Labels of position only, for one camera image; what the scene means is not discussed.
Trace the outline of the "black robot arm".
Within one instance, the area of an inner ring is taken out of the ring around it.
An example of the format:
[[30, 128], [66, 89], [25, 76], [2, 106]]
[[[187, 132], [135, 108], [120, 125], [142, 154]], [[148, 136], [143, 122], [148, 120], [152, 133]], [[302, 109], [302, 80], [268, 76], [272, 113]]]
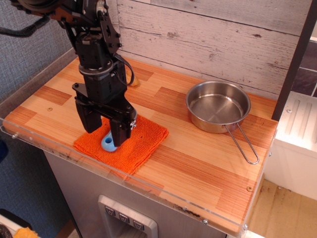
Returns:
[[84, 129], [94, 132], [102, 117], [110, 122], [112, 140], [121, 146], [131, 136], [137, 112], [126, 100], [125, 92], [132, 80], [126, 79], [129, 63], [117, 50], [120, 34], [112, 25], [104, 0], [13, 0], [11, 4], [39, 20], [9, 35], [29, 37], [49, 20], [56, 20], [67, 31], [79, 58], [83, 83], [75, 83], [75, 103]]

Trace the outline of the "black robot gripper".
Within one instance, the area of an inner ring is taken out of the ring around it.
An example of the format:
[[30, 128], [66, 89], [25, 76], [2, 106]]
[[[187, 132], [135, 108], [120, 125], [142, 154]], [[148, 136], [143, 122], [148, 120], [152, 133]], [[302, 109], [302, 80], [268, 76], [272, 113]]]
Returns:
[[131, 123], [127, 115], [134, 108], [126, 100], [127, 86], [115, 73], [85, 74], [84, 83], [74, 83], [77, 113], [84, 129], [92, 133], [102, 126], [101, 117], [110, 119], [110, 129], [115, 146], [121, 146], [131, 136]]

